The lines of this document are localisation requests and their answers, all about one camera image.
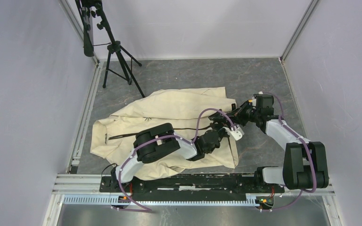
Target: gray floor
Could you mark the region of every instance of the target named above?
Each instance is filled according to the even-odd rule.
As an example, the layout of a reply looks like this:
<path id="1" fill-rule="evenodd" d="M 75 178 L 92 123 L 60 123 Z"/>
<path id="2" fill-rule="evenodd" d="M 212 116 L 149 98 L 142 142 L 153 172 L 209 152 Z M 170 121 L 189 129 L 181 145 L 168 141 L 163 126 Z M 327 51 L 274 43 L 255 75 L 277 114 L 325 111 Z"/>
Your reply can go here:
<path id="1" fill-rule="evenodd" d="M 199 59 L 141 61 L 142 67 L 133 64 L 133 72 L 145 95 L 159 89 L 186 89 L 226 87 L 227 97 L 240 105 L 254 93 L 269 91 L 277 94 L 283 103 L 288 125 L 304 135 L 287 78 L 276 58 L 248 59 Z M 120 74 L 118 63 L 110 68 Z M 134 84 L 109 73 L 106 89 L 102 88 L 104 71 L 99 80 L 90 123 L 82 150 L 78 174 L 99 174 L 108 161 L 90 153 L 92 124 L 108 117 L 141 96 Z M 278 103 L 275 113 L 280 113 Z M 210 167 L 190 169 L 185 173 L 198 172 L 254 172 L 258 166 L 280 166 L 284 151 L 254 124 L 243 128 L 245 135 L 237 142 L 239 165 L 235 169 Z"/>
<path id="2" fill-rule="evenodd" d="M 295 197 L 276 198 L 274 207 Z M 305 196 L 293 206 L 272 213 L 254 207 L 151 206 L 153 213 L 118 212 L 108 206 L 63 205 L 58 226 L 329 226 L 320 196 Z"/>

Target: tripod leg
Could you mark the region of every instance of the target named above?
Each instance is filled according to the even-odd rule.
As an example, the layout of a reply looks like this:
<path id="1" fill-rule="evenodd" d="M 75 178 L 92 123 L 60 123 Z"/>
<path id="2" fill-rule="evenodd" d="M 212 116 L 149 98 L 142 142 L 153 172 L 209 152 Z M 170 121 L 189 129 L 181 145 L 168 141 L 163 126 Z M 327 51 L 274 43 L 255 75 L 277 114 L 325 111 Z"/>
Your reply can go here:
<path id="1" fill-rule="evenodd" d="M 141 93 L 142 98 L 145 98 L 145 95 L 143 94 L 140 85 L 138 84 L 137 80 L 135 79 L 134 74 L 132 74 L 131 69 L 128 66 L 128 64 L 127 64 L 126 60 L 124 59 L 123 55 L 121 55 L 121 54 L 119 54 L 119 61 L 124 62 L 124 65 L 127 68 L 128 72 L 130 72 L 130 76 L 131 76 L 132 80 L 134 80 L 134 83 L 137 86 L 138 91 Z"/>
<path id="2" fill-rule="evenodd" d="M 112 56 L 112 54 L 109 51 L 109 55 L 107 56 L 107 61 L 106 61 L 106 71 L 105 71 L 105 79 L 103 80 L 103 88 L 106 88 L 106 80 L 107 80 L 107 73 L 109 72 L 109 64 L 110 64 L 110 57 Z"/>
<path id="3" fill-rule="evenodd" d="M 142 64 L 137 60 L 135 59 L 131 53 L 129 53 L 127 50 L 124 49 L 124 47 L 120 46 L 121 50 L 124 51 L 124 53 L 126 53 L 129 57 L 131 57 L 131 60 L 135 61 L 140 67 L 142 67 Z"/>
<path id="4" fill-rule="evenodd" d="M 127 79 L 128 85 L 131 85 L 132 80 L 128 76 L 127 68 L 125 67 L 127 65 L 127 62 L 124 61 L 124 57 L 123 57 L 123 55 L 121 55 L 121 52 L 116 52 L 116 55 L 117 55 L 117 59 L 119 60 L 121 69 L 123 70 L 124 76 Z"/>

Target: cream cloth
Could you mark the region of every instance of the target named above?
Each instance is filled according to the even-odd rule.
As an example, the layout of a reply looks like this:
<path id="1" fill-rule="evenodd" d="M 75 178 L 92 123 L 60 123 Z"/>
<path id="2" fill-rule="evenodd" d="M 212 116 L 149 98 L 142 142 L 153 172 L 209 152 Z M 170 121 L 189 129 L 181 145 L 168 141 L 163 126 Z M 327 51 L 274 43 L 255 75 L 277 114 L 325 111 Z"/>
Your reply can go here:
<path id="1" fill-rule="evenodd" d="M 142 130 L 169 122 L 173 128 L 196 128 L 199 114 L 207 108 L 230 111 L 235 100 L 227 99 L 225 87 L 202 89 L 169 89 L 159 90 L 150 96 L 136 100 L 108 118 L 98 120 L 92 127 L 92 154 L 107 159 L 110 163 L 122 164 L 133 149 L 135 136 L 108 140 L 109 137 L 138 133 Z M 207 118 L 214 111 L 203 114 L 199 128 L 210 124 Z M 194 130 L 176 130 L 179 135 L 192 139 Z M 238 165 L 238 152 L 235 140 L 230 137 L 221 142 L 220 148 L 212 154 L 206 154 L 198 161 L 188 161 L 177 153 L 145 164 L 135 175 L 142 180 L 165 178 L 181 173 L 184 169 L 225 166 L 235 168 Z"/>

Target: tripod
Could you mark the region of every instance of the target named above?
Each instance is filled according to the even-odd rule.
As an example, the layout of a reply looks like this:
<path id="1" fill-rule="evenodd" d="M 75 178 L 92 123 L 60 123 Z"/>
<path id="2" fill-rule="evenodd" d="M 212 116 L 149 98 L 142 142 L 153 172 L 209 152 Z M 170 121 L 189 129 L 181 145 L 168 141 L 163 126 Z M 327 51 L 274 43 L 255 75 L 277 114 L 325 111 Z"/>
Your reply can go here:
<path id="1" fill-rule="evenodd" d="M 95 5 L 95 8 L 96 8 L 96 15 L 100 16 L 102 18 L 102 21 L 100 22 L 100 24 L 97 24 L 97 27 L 99 30 L 102 30 L 103 28 L 105 28 L 107 34 L 109 35 L 109 39 L 111 42 L 110 45 L 107 46 L 107 49 L 109 50 L 109 54 L 107 56 L 105 79 L 103 80 L 102 87 L 106 88 L 107 73 L 110 71 L 110 72 L 114 73 L 115 75 L 119 76 L 120 78 L 126 80 L 128 82 L 128 85 L 131 85 L 132 81 L 134 81 L 135 85 L 138 88 L 138 91 L 141 93 L 142 98 L 144 98 L 145 95 L 142 92 L 141 87 L 138 84 L 137 80 L 135 79 L 134 74 L 132 73 L 132 69 L 128 66 L 126 60 L 124 59 L 124 57 L 121 53 L 121 50 L 124 51 L 131 58 L 131 67 L 132 67 L 132 61 L 135 61 L 140 67 L 142 66 L 142 64 L 121 46 L 120 41 L 115 40 L 115 38 L 112 34 L 112 31 L 110 29 L 110 25 L 107 21 L 106 15 L 103 12 L 101 3 L 97 3 Z M 123 76 L 119 75 L 118 73 L 114 72 L 113 70 L 109 69 L 110 58 L 111 58 L 112 54 L 114 54 L 114 53 L 116 53 L 117 59 L 119 60 L 121 69 L 122 69 L 125 77 L 123 77 Z"/>

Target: white wall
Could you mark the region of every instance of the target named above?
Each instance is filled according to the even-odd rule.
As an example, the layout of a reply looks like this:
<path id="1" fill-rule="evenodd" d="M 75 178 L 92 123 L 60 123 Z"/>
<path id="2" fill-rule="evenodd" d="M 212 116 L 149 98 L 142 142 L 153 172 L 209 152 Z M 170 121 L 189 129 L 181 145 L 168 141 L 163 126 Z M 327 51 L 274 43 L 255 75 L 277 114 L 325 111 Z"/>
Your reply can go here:
<path id="1" fill-rule="evenodd" d="M 42 224 L 94 65 L 56 0 L 0 0 L 0 226 Z"/>
<path id="2" fill-rule="evenodd" d="M 362 1 L 322 0 L 286 70 L 308 137 L 326 146 L 344 223 L 362 225 Z"/>
<path id="3" fill-rule="evenodd" d="M 76 10 L 74 0 L 68 0 Z M 139 59 L 279 57 L 310 0 L 103 0 L 116 39 Z M 110 42 L 94 20 L 95 44 Z M 100 59 L 106 46 L 95 47 Z"/>

